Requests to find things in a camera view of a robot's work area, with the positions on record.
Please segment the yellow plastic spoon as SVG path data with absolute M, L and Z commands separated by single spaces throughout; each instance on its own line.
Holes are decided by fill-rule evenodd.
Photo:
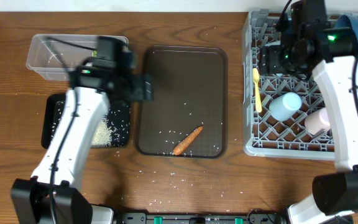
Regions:
M 255 110 L 258 113 L 260 113 L 262 112 L 262 102 L 261 102 L 260 90 L 259 90 L 260 74 L 257 68 L 252 69 L 252 80 L 254 82 L 254 88 L 255 88 Z

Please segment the white rice pile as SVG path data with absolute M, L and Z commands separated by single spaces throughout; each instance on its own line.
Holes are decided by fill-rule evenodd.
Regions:
M 96 128 L 91 147 L 125 146 L 129 140 L 130 116 L 129 105 L 118 105 L 110 109 Z

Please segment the light blue cup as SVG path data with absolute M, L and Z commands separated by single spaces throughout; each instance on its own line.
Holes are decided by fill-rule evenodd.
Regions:
M 277 121 L 290 119 L 302 105 L 302 100 L 296 93 L 286 93 L 274 99 L 269 106 L 270 114 Z

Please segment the pink cup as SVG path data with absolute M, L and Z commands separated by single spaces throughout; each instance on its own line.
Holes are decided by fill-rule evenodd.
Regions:
M 331 125 L 329 122 L 327 109 L 321 108 L 320 110 L 309 114 L 305 118 L 305 128 L 312 135 L 321 133 L 323 131 L 329 131 L 331 129 Z

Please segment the orange carrot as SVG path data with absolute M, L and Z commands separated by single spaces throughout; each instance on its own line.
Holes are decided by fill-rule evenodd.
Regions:
M 179 142 L 173 149 L 173 154 L 175 156 L 179 156 L 182 154 L 189 145 L 197 138 L 197 136 L 202 132 L 203 126 L 197 127 L 194 131 L 192 131 L 185 139 Z

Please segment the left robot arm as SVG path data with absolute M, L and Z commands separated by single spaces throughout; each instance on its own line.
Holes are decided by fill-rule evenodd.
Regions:
M 91 142 L 112 101 L 154 96 L 151 76 L 124 68 L 80 65 L 67 75 L 63 115 L 47 152 L 29 180 L 12 185 L 19 223 L 112 223 L 112 208 L 92 205 L 80 192 Z

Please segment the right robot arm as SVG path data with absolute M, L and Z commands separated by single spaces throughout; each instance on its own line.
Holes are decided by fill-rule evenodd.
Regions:
M 334 141 L 336 173 L 314 178 L 312 193 L 287 209 L 290 223 L 324 223 L 358 212 L 358 29 L 307 25 L 263 47 L 263 75 L 308 74 L 316 82 Z

